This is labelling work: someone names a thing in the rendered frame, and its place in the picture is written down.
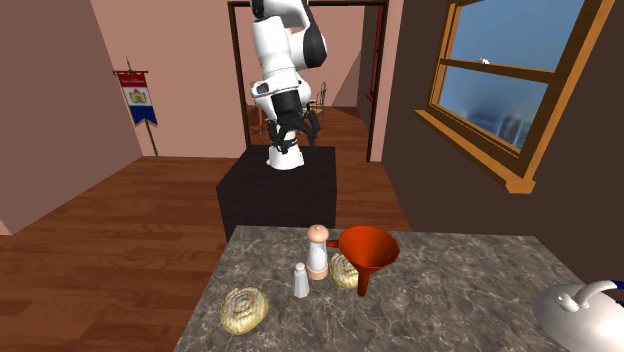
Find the orange funnel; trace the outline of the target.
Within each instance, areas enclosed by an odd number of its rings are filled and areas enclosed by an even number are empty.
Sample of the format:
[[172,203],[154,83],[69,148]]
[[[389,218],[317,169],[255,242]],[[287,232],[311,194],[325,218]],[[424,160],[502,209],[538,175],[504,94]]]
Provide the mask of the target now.
[[400,247],[387,231],[371,225],[345,229],[336,240],[327,240],[328,247],[337,248],[358,271],[358,295],[365,296],[370,276],[396,262]]

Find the dark wooden door frame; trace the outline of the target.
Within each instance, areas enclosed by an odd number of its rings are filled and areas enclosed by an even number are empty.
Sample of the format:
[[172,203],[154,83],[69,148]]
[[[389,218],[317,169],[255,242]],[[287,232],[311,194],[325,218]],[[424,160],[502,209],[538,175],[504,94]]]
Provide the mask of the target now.
[[[375,64],[375,78],[374,78],[374,91],[372,96],[370,97],[370,101],[372,103],[372,111],[371,111],[371,120],[369,123],[369,132],[368,132],[368,144],[367,144],[367,155],[366,162],[380,162],[381,159],[373,158],[374,151],[374,132],[375,132],[375,123],[376,123],[376,114],[377,114],[377,105],[380,93],[380,80],[381,73],[383,69],[383,55],[384,55],[384,45],[385,45],[385,36],[386,36],[386,28],[387,28],[387,17],[389,11],[389,0],[356,0],[356,1],[340,1],[340,0],[310,0],[310,6],[376,6],[378,7],[378,39],[379,39],[379,49],[377,51],[377,63]],[[240,46],[238,40],[238,29],[236,23],[236,13],[235,9],[237,7],[250,7],[249,0],[228,0],[227,1],[227,10],[229,15],[229,25],[231,32],[231,40],[232,40],[232,49],[234,54],[235,68],[236,68],[236,76],[237,76],[237,84],[238,84],[238,93],[239,93],[239,101],[241,107],[241,116],[244,130],[244,139],[247,147],[251,146],[250,141],[250,133],[249,133],[249,124],[247,118],[247,102],[244,90],[244,80],[243,80],[243,72],[242,72],[242,63],[240,56]]]

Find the pink and white pepper mill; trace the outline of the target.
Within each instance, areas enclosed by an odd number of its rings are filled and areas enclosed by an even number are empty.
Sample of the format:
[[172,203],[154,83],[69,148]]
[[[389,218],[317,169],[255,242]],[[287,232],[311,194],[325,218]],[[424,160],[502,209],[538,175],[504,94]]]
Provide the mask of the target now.
[[323,280],[328,274],[326,241],[328,229],[320,224],[312,225],[307,231],[309,241],[307,273],[311,280]]

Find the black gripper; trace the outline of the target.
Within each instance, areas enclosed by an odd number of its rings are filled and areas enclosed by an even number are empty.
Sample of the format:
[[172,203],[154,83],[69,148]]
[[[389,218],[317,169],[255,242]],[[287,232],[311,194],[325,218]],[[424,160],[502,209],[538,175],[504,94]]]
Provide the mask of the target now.
[[303,131],[311,147],[316,146],[316,137],[320,131],[319,120],[314,111],[302,112],[302,104],[296,89],[283,91],[271,96],[277,122],[268,120],[271,145],[280,153],[286,154],[296,144],[296,137],[287,138],[291,130]]

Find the wooden framed window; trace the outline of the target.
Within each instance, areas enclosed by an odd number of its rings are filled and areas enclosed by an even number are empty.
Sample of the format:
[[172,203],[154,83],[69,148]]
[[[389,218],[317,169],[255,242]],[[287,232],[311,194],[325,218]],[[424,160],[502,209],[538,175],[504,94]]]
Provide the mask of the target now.
[[534,175],[615,0],[448,0],[418,116],[510,194]]

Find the white salt shaker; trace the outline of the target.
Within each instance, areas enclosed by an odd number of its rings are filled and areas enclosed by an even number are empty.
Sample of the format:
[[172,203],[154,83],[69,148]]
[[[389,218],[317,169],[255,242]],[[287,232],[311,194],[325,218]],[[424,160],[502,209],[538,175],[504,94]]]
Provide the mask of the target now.
[[306,265],[297,263],[293,274],[293,295],[296,298],[304,298],[309,294],[309,282]]

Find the red white blue banner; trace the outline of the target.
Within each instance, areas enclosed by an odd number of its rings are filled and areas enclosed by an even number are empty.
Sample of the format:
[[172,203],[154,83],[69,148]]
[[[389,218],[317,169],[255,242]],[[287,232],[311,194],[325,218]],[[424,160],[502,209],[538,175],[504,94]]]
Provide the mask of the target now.
[[145,125],[154,155],[158,157],[159,151],[151,130],[152,126],[158,125],[158,121],[146,80],[149,71],[134,70],[128,57],[126,57],[126,64],[126,70],[113,70],[112,74],[117,79],[124,95],[133,124]]

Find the large round bread loaf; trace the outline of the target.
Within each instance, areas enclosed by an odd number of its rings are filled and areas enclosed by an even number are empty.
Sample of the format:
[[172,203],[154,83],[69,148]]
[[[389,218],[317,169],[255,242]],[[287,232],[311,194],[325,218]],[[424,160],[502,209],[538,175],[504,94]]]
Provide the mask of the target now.
[[234,335],[248,333],[262,322],[269,308],[270,299],[259,288],[234,288],[221,304],[221,326]]

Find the dark robot stand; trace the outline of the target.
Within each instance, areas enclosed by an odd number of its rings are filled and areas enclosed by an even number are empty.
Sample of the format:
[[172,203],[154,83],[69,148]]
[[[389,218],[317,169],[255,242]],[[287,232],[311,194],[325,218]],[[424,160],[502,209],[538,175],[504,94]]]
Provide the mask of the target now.
[[245,150],[216,186],[227,238],[238,225],[335,226],[335,148],[303,146],[301,151],[305,164],[283,171],[266,164],[266,145],[252,145]]

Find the small round bread loaf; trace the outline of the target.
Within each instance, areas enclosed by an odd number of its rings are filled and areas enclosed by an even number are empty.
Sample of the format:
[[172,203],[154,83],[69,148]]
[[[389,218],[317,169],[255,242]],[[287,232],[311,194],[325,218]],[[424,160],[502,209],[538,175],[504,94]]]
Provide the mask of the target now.
[[358,287],[359,273],[342,253],[335,253],[331,257],[329,273],[332,280],[340,287],[347,289]]

